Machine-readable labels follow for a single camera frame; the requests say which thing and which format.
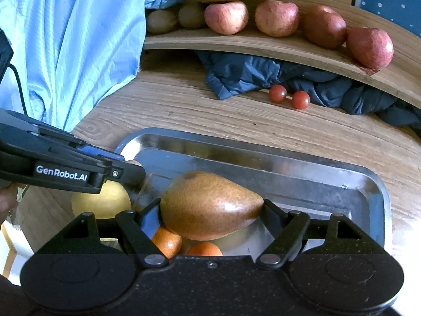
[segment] wooden table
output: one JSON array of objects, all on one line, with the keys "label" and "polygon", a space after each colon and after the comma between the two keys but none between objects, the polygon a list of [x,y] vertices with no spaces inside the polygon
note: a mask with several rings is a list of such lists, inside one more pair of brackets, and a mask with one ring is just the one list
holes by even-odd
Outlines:
[{"label": "wooden table", "polygon": [[[73,133],[108,150],[145,127],[163,127],[248,141],[361,165],[377,173],[392,202],[392,253],[406,271],[395,306],[418,315],[421,281],[421,146],[408,129],[372,115],[352,116],[311,105],[293,110],[269,102],[267,91],[219,101],[205,84],[193,52],[151,50],[130,84],[99,103]],[[70,193],[31,187],[18,208],[22,229],[36,251],[73,218]]]}]

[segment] brown pear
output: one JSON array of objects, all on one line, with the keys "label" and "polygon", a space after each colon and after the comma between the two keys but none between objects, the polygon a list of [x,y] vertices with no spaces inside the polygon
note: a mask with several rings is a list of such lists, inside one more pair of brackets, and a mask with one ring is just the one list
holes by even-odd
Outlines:
[{"label": "brown pear", "polygon": [[176,177],[161,197],[166,227],[190,240],[221,238],[250,225],[263,199],[215,174],[190,171]]}]

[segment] stainless steel tray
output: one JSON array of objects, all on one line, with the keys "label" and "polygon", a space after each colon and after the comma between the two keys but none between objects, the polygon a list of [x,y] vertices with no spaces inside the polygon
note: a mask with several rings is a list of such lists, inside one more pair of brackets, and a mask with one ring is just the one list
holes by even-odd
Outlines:
[{"label": "stainless steel tray", "polygon": [[[139,161],[147,178],[131,196],[140,210],[161,196],[171,180],[187,171],[213,172],[242,185],[281,209],[312,218],[343,213],[387,251],[392,245],[390,199],[380,178],[364,167],[274,147],[212,136],[148,128],[117,147],[126,160]],[[256,258],[272,236],[258,219],[251,226],[213,241],[224,255]],[[320,244],[309,241],[308,247]]]}]

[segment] orange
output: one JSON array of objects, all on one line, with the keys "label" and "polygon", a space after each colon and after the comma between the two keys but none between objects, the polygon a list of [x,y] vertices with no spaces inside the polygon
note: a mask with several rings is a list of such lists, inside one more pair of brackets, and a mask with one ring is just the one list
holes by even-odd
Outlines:
[{"label": "orange", "polygon": [[211,242],[200,242],[199,244],[194,245],[191,249],[189,249],[187,255],[222,256],[222,252],[218,246],[212,244]]},{"label": "orange", "polygon": [[152,237],[152,242],[168,258],[178,253],[182,246],[182,237],[161,226]]}]

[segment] light blue fabric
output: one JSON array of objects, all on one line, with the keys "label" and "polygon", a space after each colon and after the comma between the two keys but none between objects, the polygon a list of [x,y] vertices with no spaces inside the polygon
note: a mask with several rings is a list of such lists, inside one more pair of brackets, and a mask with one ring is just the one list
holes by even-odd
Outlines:
[{"label": "light blue fabric", "polygon": [[[148,0],[154,8],[180,0]],[[139,69],[145,0],[0,0],[0,28],[15,52],[28,115],[72,130]],[[10,69],[0,108],[21,111]]]}]

